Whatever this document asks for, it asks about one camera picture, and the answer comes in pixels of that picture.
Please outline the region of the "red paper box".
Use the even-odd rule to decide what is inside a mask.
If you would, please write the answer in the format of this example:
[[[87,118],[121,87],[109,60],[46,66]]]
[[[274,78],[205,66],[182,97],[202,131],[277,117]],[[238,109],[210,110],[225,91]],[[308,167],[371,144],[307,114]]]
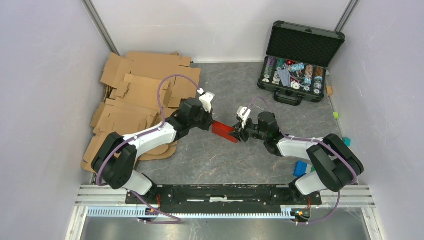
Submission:
[[[238,142],[238,140],[235,137],[230,135],[230,132],[233,132],[235,130],[233,127],[223,124],[216,120],[213,122],[211,127],[212,127],[213,134],[220,136],[232,143]]]

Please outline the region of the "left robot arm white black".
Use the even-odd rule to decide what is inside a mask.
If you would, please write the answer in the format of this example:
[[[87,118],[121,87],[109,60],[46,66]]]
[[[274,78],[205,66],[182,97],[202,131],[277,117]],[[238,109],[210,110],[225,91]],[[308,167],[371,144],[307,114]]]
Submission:
[[[165,121],[146,130],[127,135],[110,133],[91,163],[98,185],[105,181],[114,190],[127,189],[138,193],[145,204],[153,203],[157,190],[147,176],[134,170],[137,159],[157,147],[180,140],[191,129],[209,130],[214,122],[213,98],[210,92],[189,98]]]

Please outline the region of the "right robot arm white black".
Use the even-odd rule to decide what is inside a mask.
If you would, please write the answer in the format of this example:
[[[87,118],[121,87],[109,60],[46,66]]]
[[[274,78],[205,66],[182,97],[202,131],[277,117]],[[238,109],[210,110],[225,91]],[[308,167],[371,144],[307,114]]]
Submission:
[[[250,110],[240,107],[238,123],[230,136],[238,141],[248,139],[263,141],[266,150],[279,157],[295,157],[311,161],[314,171],[297,177],[289,189],[289,199],[302,204],[314,192],[330,190],[338,192],[345,186],[357,182],[364,166],[357,156],[336,134],[322,138],[301,138],[281,132],[274,113],[264,111],[253,123]]]

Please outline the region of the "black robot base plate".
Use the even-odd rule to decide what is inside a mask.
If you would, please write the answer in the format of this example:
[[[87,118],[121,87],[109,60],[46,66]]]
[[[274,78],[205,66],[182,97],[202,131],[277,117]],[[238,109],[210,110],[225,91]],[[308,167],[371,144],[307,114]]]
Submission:
[[[276,214],[322,204],[319,192],[301,195],[287,184],[163,184],[143,198],[167,214]]]

